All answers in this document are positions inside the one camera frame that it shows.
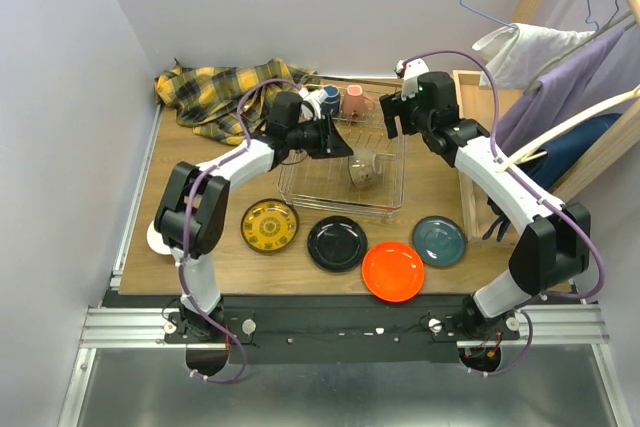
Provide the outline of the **blue mug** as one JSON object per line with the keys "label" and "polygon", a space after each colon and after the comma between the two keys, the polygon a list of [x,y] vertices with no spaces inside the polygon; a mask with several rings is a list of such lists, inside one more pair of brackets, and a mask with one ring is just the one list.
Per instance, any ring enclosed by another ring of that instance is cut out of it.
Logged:
{"label": "blue mug", "polygon": [[320,104],[321,112],[326,116],[338,116],[341,108],[341,92],[334,85],[325,85],[322,90],[325,97]]}

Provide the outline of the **pink white mug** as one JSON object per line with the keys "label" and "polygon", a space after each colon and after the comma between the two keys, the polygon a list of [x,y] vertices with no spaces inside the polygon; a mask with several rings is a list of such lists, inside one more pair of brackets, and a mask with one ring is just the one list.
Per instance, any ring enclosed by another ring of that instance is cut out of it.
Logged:
{"label": "pink white mug", "polygon": [[374,108],[375,100],[365,93],[361,85],[352,84],[346,87],[341,107],[346,118],[362,118]]}

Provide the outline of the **wire metal dish rack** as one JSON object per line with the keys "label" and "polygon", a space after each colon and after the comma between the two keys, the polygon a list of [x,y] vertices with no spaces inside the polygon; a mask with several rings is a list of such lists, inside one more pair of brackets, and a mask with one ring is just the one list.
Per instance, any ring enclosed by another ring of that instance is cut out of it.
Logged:
{"label": "wire metal dish rack", "polygon": [[295,153],[281,168],[278,188],[284,200],[296,207],[350,214],[390,216],[404,200],[406,141],[387,138],[379,98],[382,91],[367,89],[375,108],[364,117],[346,118],[342,112],[334,123],[342,138],[353,149],[366,146],[387,152],[395,159],[387,165],[381,190],[358,191],[349,179],[348,157],[312,160]]}

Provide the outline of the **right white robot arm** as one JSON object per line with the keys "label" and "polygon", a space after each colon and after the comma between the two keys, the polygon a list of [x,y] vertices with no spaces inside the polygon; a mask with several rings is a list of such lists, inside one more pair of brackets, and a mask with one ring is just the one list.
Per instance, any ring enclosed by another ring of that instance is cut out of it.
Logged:
{"label": "right white robot arm", "polygon": [[587,269],[588,210],[565,206],[517,167],[502,169],[489,132],[460,117],[449,74],[422,73],[379,102],[389,138],[420,134],[431,152],[488,195],[519,234],[505,270],[464,299],[454,317],[459,331],[483,338],[505,313]]}

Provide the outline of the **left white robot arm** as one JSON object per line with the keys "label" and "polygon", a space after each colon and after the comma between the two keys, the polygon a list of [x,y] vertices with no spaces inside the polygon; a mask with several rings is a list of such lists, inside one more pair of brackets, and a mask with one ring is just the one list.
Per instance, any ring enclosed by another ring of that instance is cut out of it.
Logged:
{"label": "left white robot arm", "polygon": [[220,332],[235,338],[215,312],[221,292],[212,266],[233,191],[276,169],[293,151],[312,159],[353,154],[332,117],[322,112],[326,99],[324,88],[280,92],[262,130],[213,160],[199,165],[182,161],[173,168],[153,228],[174,258],[181,303],[192,312],[187,329],[197,340],[212,341]]}

